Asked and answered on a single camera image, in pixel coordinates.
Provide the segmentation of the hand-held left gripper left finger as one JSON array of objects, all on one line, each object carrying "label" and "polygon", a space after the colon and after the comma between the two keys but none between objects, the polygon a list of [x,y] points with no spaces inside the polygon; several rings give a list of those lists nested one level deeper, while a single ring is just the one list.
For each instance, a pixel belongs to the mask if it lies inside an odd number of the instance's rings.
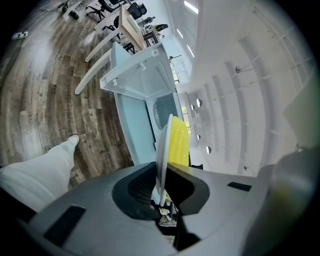
[{"label": "hand-held left gripper left finger", "polygon": [[89,179],[19,225],[49,256],[172,256],[157,213],[136,200],[151,195],[154,162]]}]

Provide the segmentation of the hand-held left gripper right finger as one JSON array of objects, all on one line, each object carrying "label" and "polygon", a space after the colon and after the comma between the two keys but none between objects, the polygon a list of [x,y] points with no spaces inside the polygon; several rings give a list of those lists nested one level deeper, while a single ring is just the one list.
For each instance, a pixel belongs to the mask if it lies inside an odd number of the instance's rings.
[{"label": "hand-held left gripper right finger", "polygon": [[170,256],[242,256],[272,176],[224,174],[170,163],[165,189],[178,209]]}]

